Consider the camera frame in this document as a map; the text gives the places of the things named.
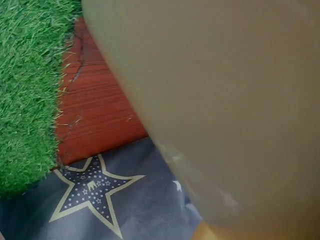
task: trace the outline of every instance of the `floor mat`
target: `floor mat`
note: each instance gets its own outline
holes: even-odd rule
[[[189,240],[201,217],[149,138],[0,202],[6,240]]]

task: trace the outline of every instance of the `blurry object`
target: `blurry object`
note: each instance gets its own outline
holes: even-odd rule
[[[132,106],[214,234],[318,239],[318,0],[82,6]]]
[[[83,18],[75,24],[73,47],[64,55],[65,77],[56,133],[64,164],[147,136],[106,65]]]

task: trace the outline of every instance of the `star pattern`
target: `star pattern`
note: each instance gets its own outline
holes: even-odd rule
[[[143,175],[125,177],[109,173],[100,154],[88,158],[82,169],[67,167],[64,171],[54,172],[62,181],[69,184],[69,188],[56,207],[50,222],[88,207],[107,227],[122,238],[111,195],[141,179]]]

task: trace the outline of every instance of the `artificial grass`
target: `artificial grass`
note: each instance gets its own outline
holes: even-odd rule
[[[62,54],[80,10],[78,0],[0,0],[0,196],[55,165]]]

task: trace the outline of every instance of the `red floor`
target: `red floor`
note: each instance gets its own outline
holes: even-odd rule
[[[66,53],[56,133],[64,164],[147,136],[82,19]]]

